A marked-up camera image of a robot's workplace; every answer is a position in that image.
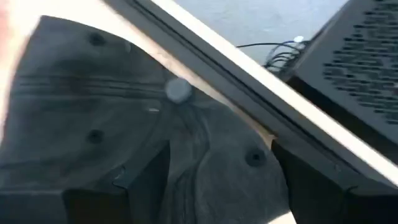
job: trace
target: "metal grille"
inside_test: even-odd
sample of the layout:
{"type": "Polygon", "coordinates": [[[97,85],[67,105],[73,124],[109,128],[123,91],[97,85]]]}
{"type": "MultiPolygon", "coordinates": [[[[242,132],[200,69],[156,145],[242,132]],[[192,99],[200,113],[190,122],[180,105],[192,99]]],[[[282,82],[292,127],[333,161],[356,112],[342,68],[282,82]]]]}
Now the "metal grille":
{"type": "Polygon", "coordinates": [[[333,61],[324,64],[323,77],[387,124],[398,125],[398,3],[374,2],[333,52],[333,61]]]}

